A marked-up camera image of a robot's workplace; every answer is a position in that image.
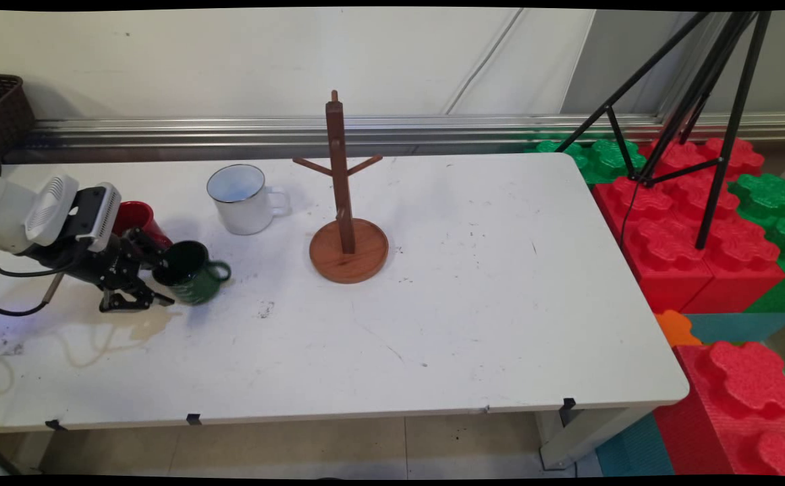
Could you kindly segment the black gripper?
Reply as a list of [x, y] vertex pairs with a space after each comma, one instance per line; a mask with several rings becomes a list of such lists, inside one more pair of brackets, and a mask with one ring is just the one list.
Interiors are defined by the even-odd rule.
[[31, 246], [29, 257], [50, 269], [66, 267], [65, 273], [74, 279], [98, 286], [103, 293], [100, 312], [135, 312], [174, 304], [173, 298], [155, 292], [139, 277], [140, 269], [165, 266], [165, 252], [166, 247], [152, 235], [131, 227], [125, 230], [125, 238], [109, 236], [102, 251], [92, 251], [90, 238], [70, 236], [53, 245]]

